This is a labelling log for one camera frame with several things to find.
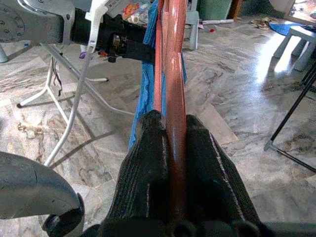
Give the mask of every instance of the stand leg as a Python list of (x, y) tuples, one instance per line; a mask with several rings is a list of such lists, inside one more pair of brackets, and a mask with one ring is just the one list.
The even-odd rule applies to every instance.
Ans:
[[(65, 58), (63, 57), (59, 50), (56, 47), (47, 45), (47, 44), (41, 44), (56, 60), (58, 60), (59, 63), (61, 63), (74, 77), (79, 78), (80, 77), (80, 72)], [(124, 110), (119, 110), (111, 105), (108, 104), (108, 102), (103, 98), (103, 96), (96, 91), (96, 89), (88, 82), (85, 82), (86, 89), (90, 92), (90, 94), (101, 104), (103, 105), (106, 109), (113, 111), (118, 114), (123, 114), (123, 115), (131, 115), (134, 116), (134, 113), (124, 111)]]
[(60, 138), (60, 140), (58, 141), (57, 145), (55, 146), (55, 148), (53, 149), (53, 151), (51, 152), (51, 154), (49, 155), (49, 157), (47, 158), (47, 160), (45, 161), (44, 165), (45, 166), (49, 166), (51, 164), (51, 162), (53, 161), (53, 159), (55, 158), (55, 156), (57, 155), (57, 153), (59, 152), (60, 148), (63, 146), (63, 144), (65, 143), (73, 125), (74, 125), (74, 121), (75, 121), (75, 117), (77, 114), (77, 110), (78, 110), (78, 105), (80, 102), (80, 97), (82, 94), (82, 89), (84, 86), (84, 81), (86, 78), (86, 74), (87, 74), (87, 70), (90, 64), (90, 60), (91, 60), (91, 54), (88, 53), (85, 57), (85, 63), (84, 63), (84, 68), (82, 70), (82, 73), (79, 77), (79, 81), (78, 81), (78, 86), (77, 86), (77, 91), (76, 91), (76, 95), (75, 95), (75, 99), (74, 99), (74, 103), (70, 112), (70, 116), (69, 116), (69, 121), (66, 127), (66, 130), (64, 132), (64, 134), (62, 135), (62, 137)]
[(264, 151), (267, 151), (268, 149), (274, 150), (279, 152), (280, 154), (290, 158), (291, 160), (295, 161), (296, 163), (304, 166), (305, 168), (316, 172), (316, 168), (306, 164), (305, 162), (295, 158), (294, 156), (288, 154), (287, 152), (279, 149), (278, 147), (276, 147), (275, 145), (273, 145), (273, 142), (275, 140), (275, 138), (278, 136), (278, 134), (280, 133), (280, 131), (282, 130), (282, 128), (284, 127), (284, 125), (286, 124), (286, 122), (288, 121), (288, 119), (290, 118), (290, 116), (292, 115), (292, 113), (295, 111), (295, 109), (297, 108), (297, 106), (299, 105), (299, 103), (302, 101), (302, 99), (304, 98), (304, 96), (307, 94), (307, 92), (310, 90), (310, 88), (312, 87), (312, 85), (314, 84), (314, 82), (316, 81), (316, 73), (315, 71), (311, 74), (308, 75), (307, 77), (305, 77), (304, 79), (308, 80), (307, 85), (305, 86), (305, 88), (303, 89), (302, 93), (300, 94), (300, 96), (297, 98), (297, 100), (295, 101), (295, 103), (293, 104), (292, 108), (289, 110), (289, 112), (286, 114), (286, 116), (284, 117), (283, 121), (281, 122), (281, 124), (279, 125), (279, 127), (276, 129), (276, 131), (274, 132), (274, 134), (272, 135), (272, 137), (270, 138), (270, 140), (266, 143), (265, 147), (264, 147)]
[(21, 103), (17, 104), (16, 106), (18, 108), (22, 108), (23, 106), (25, 106), (26, 104), (32, 102), (33, 100), (39, 98), (40, 96), (44, 95), (47, 92), (47, 88), (50, 86), (51, 83), (51, 79), (52, 79), (52, 59), (50, 60), (50, 64), (49, 64), (49, 69), (48, 69), (48, 73), (47, 73), (47, 79), (46, 79), (46, 83), (44, 88), (37, 94), (31, 96), (30, 98), (27, 98), (26, 100), (23, 100)]
[[(80, 58), (83, 59), (83, 58), (85, 57), (85, 55), (87, 54), (87, 53), (86, 53), (86, 51), (87, 51), (87, 46), (85, 46), (85, 45), (80, 45), (80, 50), (81, 50)], [(87, 80), (89, 80), (89, 81), (91, 81), (91, 82), (109, 81), (109, 79), (107, 79), (107, 78), (96, 78), (96, 79), (87, 78)]]
[(307, 85), (309, 80), (313, 77), (314, 73), (316, 72), (316, 68), (312, 66), (309, 71), (305, 74), (303, 79), (300, 82), (300, 85)]

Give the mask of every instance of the blue towel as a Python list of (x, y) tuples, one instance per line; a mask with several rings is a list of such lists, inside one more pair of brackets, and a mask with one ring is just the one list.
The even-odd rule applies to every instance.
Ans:
[(269, 26), (275, 32), (285, 36), (288, 34), (291, 26), (302, 26), (300, 23), (292, 23), (292, 24), (275, 24), (269, 23)]
[[(148, 25), (143, 40), (144, 44), (148, 44), (151, 47), (155, 47), (156, 42), (156, 21), (158, 11), (158, 0), (155, 0), (151, 8), (148, 11)], [(154, 109), (154, 80), (155, 80), (155, 66), (148, 62), (143, 62), (143, 77), (141, 82), (141, 88), (139, 92), (138, 104), (135, 112), (135, 117), (132, 125), (132, 131), (129, 138), (129, 148), (131, 148), (136, 141), (136, 124), (138, 119), (145, 113)], [(187, 75), (185, 71), (185, 65), (182, 58), (182, 68), (184, 74), (184, 82)], [(165, 75), (162, 75), (162, 114), (166, 112), (166, 81)]]

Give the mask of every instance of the black tripod leg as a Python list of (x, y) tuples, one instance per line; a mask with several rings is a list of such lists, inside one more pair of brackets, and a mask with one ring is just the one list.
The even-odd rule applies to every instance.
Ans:
[(304, 96), (307, 94), (307, 92), (310, 90), (310, 88), (312, 87), (312, 85), (314, 84), (316, 80), (316, 75), (312, 75), (312, 78), (308, 79), (308, 84), (304, 87), (302, 93), (300, 94), (300, 96), (297, 98), (297, 100), (295, 101), (295, 103), (293, 104), (292, 108), (289, 110), (289, 112), (286, 114), (285, 118), (283, 119), (283, 121), (281, 122), (281, 124), (279, 125), (279, 127), (276, 129), (276, 131), (274, 132), (274, 134), (272, 135), (272, 137), (270, 138), (270, 140), (266, 143), (265, 147), (264, 147), (264, 151), (267, 151), (268, 149), (272, 149), (275, 150), (279, 153), (281, 153), (282, 155), (292, 159), (293, 161), (299, 163), (300, 165), (306, 167), (307, 169), (316, 172), (316, 169), (313, 168), (312, 166), (302, 162), (301, 160), (291, 156), (290, 154), (288, 154), (285, 151), (282, 151), (281, 149), (279, 149), (278, 147), (273, 145), (273, 141), (275, 140), (275, 138), (277, 137), (277, 135), (280, 133), (280, 131), (282, 130), (282, 128), (284, 127), (284, 125), (286, 124), (286, 122), (288, 121), (288, 119), (291, 117), (292, 113), (295, 111), (295, 109), (297, 108), (297, 106), (300, 104), (300, 102), (302, 101), (302, 99), (304, 98)]
[(307, 83), (314, 77), (316, 73), (316, 65), (313, 64), (309, 71), (305, 74), (304, 78), (301, 80), (300, 85), (307, 85)]

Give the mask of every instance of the white chair leg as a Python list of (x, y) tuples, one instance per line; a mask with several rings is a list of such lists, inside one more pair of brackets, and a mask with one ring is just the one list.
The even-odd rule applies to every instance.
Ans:
[(300, 56), (305, 45), (306, 45), (306, 40), (301, 39), (299, 43), (297, 44), (297, 46), (295, 47), (295, 49), (293, 50), (292, 55), (297, 56), (297, 57)]
[(309, 59), (311, 58), (311, 55), (313, 54), (314, 50), (316, 48), (316, 45), (313, 43), (309, 43), (306, 51), (302, 54), (302, 56), (296, 61), (294, 69), (298, 71), (303, 71), (306, 64), (308, 63)]
[(2, 46), (0, 45), (0, 63), (5, 63), (8, 60), (9, 59), (8, 59), (7, 55), (5, 54), (5, 51), (3, 50)]
[(192, 25), (190, 34), (190, 47), (191, 50), (196, 50), (198, 48), (198, 25)]
[(280, 44), (280, 46), (276, 49), (273, 57), (280, 58), (282, 56), (282, 54), (284, 53), (285, 48), (286, 48), (287, 44), (289, 43), (291, 37), (292, 37), (292, 35), (290, 33), (288, 33), (287, 36), (282, 41), (282, 43)]

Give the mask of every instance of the metal stand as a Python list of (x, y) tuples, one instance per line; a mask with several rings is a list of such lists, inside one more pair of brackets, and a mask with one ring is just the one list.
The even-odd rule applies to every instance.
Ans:
[[(80, 50), (81, 50), (80, 58), (84, 58), (84, 56), (87, 54), (87, 53), (86, 53), (86, 52), (87, 52), (87, 46), (85, 46), (85, 45), (80, 45)], [(109, 81), (108, 78), (96, 78), (96, 79), (87, 78), (87, 80), (92, 81), (92, 82)]]
[(50, 89), (50, 85), (51, 85), (51, 80), (52, 80), (52, 61), (50, 62), (50, 66), (49, 66), (49, 70), (48, 70), (48, 74), (47, 74), (47, 79), (46, 79), (46, 84), (43, 88), (42, 91), (40, 91), (39, 93), (33, 95), (32, 97), (22, 101), (21, 103), (19, 103), (17, 105), (18, 108), (22, 108), (23, 106), (25, 106), (26, 104), (30, 103), (31, 101), (39, 98), (40, 96), (44, 95), (46, 92), (49, 93), (49, 95), (51, 96), (51, 98), (53, 99), (54, 103), (56, 104), (60, 114), (62, 115), (63, 119), (65, 120), (67, 127), (66, 130), (64, 132), (64, 134), (62, 135), (62, 137), (60, 138), (60, 140), (58, 141), (57, 145), (55, 146), (55, 148), (53, 149), (53, 151), (51, 152), (51, 154), (49, 155), (49, 157), (47, 158), (46, 162), (44, 163), (44, 165), (49, 166), (51, 164), (51, 162), (53, 161), (53, 159), (55, 158), (55, 156), (57, 155), (58, 151), (60, 150), (60, 148), (63, 146), (63, 144), (65, 143), (71, 129), (72, 126), (74, 124), (75, 121), (75, 117), (77, 114), (77, 110), (78, 110), (78, 105), (79, 105), (79, 101), (80, 101), (80, 97), (81, 97), (81, 93), (82, 93), (82, 89), (83, 86), (85, 85), (86, 89), (90, 92), (90, 94), (101, 103), (101, 105), (103, 105), (106, 109), (111, 110), (113, 112), (119, 113), (119, 114), (124, 114), (124, 115), (131, 115), (133, 116), (134, 114), (131, 112), (127, 112), (127, 111), (123, 111), (123, 110), (119, 110), (116, 108), (113, 108), (112, 106), (110, 106), (107, 101), (102, 97), (102, 95), (96, 91), (96, 89), (89, 83), (86, 81), (86, 73), (87, 73), (87, 69), (89, 67), (89, 63), (91, 60), (91, 53), (88, 53), (84, 59), (84, 68), (82, 69), (82, 72), (80, 73), (64, 56), (63, 54), (58, 50), (58, 48), (56, 48), (55, 46), (51, 46), (51, 45), (47, 45), (47, 44), (41, 44), (51, 55), (53, 58), (55, 58), (55, 60), (57, 60), (61, 65), (63, 65), (75, 78), (77, 78), (79, 80), (78, 82), (78, 86), (77, 86), (77, 90), (76, 90), (76, 95), (75, 95), (75, 99), (74, 99), (74, 103), (70, 112), (70, 116), (69, 118), (66, 116), (65, 112), (63, 111), (62, 107), (60, 106), (58, 100), (56, 99), (56, 97), (54, 96), (52, 90)]
[(307, 169), (309, 169), (309, 170), (311, 170), (311, 171), (316, 173), (316, 168), (306, 164), (305, 162), (297, 159), (296, 157), (290, 155), (289, 153), (287, 153), (287, 152), (281, 150), (280, 148), (278, 148), (277, 146), (273, 145), (273, 141), (275, 140), (277, 135), (280, 133), (280, 131), (282, 130), (282, 128), (284, 127), (284, 125), (286, 124), (286, 122), (288, 121), (288, 119), (290, 118), (292, 113), (295, 111), (295, 109), (297, 108), (299, 103), (302, 101), (304, 96), (311, 89), (311, 87), (313, 86), (313, 83), (315, 82), (315, 80), (316, 80), (316, 65), (313, 65), (312, 68), (307, 72), (307, 74), (305, 75), (305, 77), (302, 80), (302, 84), (305, 84), (305, 87), (304, 87), (302, 93), (297, 98), (297, 100), (295, 101), (295, 103), (293, 104), (293, 106), (289, 110), (289, 112), (286, 114), (285, 118), (283, 119), (283, 121), (281, 122), (279, 127), (276, 129), (276, 131), (274, 132), (274, 134), (272, 135), (270, 140), (266, 143), (266, 145), (264, 147), (264, 151), (267, 151), (268, 149), (277, 151), (280, 154), (290, 158), (291, 160), (295, 161), (296, 163), (298, 163), (298, 164), (304, 166), (305, 168), (307, 168)]

